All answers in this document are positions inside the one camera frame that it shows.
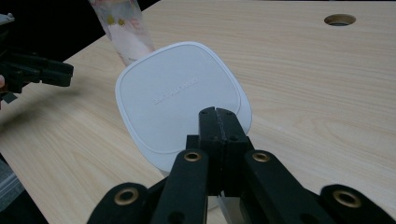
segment light wood grain surface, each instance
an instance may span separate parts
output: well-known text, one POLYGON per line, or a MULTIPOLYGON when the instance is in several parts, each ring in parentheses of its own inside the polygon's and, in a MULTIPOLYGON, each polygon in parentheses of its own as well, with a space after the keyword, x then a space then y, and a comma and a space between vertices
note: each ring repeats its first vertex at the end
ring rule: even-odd
MULTIPOLYGON (((251 103, 249 136, 307 189, 359 190, 396 218, 396 4, 161 1, 143 16, 155 47, 197 41, 251 103), (357 20, 327 25, 332 14, 357 20)), ((115 101, 124 66, 104 36, 69 60, 69 88, 30 84, 0 111, 0 150, 50 223, 85 223, 112 187, 161 174, 115 101)), ((208 223, 225 223, 219 209, 208 223)))

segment white plastic lid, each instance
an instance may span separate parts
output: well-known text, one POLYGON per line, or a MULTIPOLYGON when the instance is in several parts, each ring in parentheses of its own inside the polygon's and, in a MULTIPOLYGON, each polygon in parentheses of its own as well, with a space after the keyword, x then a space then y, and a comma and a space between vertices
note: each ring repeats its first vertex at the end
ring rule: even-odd
POLYGON ((170 172, 188 134, 198 134, 198 113, 210 106, 233 111, 245 133, 251 108, 242 87, 208 47, 180 42, 130 64, 116 85, 117 104, 136 146, 170 172))

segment wooden table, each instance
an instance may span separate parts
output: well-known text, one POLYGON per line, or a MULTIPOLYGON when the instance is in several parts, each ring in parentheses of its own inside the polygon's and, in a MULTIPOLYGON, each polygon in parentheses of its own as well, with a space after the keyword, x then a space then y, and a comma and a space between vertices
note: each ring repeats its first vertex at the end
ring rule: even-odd
MULTIPOLYGON (((144 11, 155 47, 212 48, 251 103, 249 136, 307 189, 359 190, 396 217, 396 3, 180 2, 144 11), (330 26, 348 14, 356 21, 330 26)), ((0 146, 50 223, 84 223, 123 182, 162 179, 120 117, 124 66, 104 36, 67 60, 72 85, 30 84, 0 111, 0 146)), ((219 209, 208 223, 225 223, 219 209)))

